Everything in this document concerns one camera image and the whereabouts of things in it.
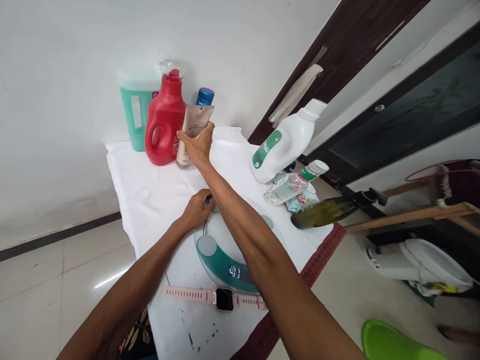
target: forearm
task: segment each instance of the forearm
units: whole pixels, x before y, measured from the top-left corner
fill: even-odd
[[[111,358],[159,287],[162,274],[188,226],[176,220],[101,299],[58,359]]]
[[[256,282],[272,267],[286,266],[297,273],[287,252],[262,217],[208,162],[198,167],[208,184],[230,233],[237,242]]]
[[[363,359],[302,281],[295,265],[262,217],[206,162],[198,166],[235,239],[291,359]]]

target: white tablecloth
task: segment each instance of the white tablecloth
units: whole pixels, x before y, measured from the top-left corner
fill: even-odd
[[[183,213],[190,197],[207,188],[207,184],[194,166],[187,170],[177,168],[175,162],[155,166],[145,152],[133,151],[129,141],[106,147],[123,229],[138,259]],[[253,200],[270,215],[300,272],[333,225],[298,230],[291,224],[284,206],[274,207],[264,202],[262,195],[267,186],[258,183],[249,168],[256,149],[257,146],[248,144],[242,137],[239,128],[220,127],[213,133],[210,160],[237,193]],[[199,259],[193,233],[176,249],[166,275],[172,286],[216,287]],[[148,307],[159,359],[229,359],[266,313],[247,309],[224,313],[200,303],[164,298],[161,289],[165,284],[167,279],[163,275]]]

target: green bottle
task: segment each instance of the green bottle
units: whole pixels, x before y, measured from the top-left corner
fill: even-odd
[[[310,205],[294,213],[290,220],[298,229],[320,227],[345,219],[358,209],[376,202],[385,206],[387,199],[388,198],[381,192],[370,188],[368,191],[359,191],[347,196],[332,197]]]

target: green label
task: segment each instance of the green label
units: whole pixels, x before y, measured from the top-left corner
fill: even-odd
[[[271,133],[269,137],[263,142],[262,145],[258,148],[257,151],[253,154],[251,160],[253,161],[253,166],[255,169],[258,169],[264,163],[265,157],[272,148],[277,145],[282,139],[282,133],[278,130],[275,130]]]
[[[300,179],[302,179],[306,183],[308,183],[309,181],[317,177],[316,175],[313,175],[311,172],[309,172],[306,167],[304,167],[302,170],[300,170],[296,174]]]

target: hand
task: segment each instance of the hand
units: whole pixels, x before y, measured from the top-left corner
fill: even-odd
[[[195,138],[188,137],[183,131],[177,131],[176,135],[185,144],[188,156],[191,162],[197,168],[208,163],[210,155],[210,146],[212,146],[212,133],[214,131],[214,123],[208,122],[204,128]]]
[[[212,199],[207,207],[204,207],[205,200],[211,195],[209,189],[202,189],[190,198],[180,221],[189,229],[198,228],[210,216],[210,213],[215,208],[215,201]]]

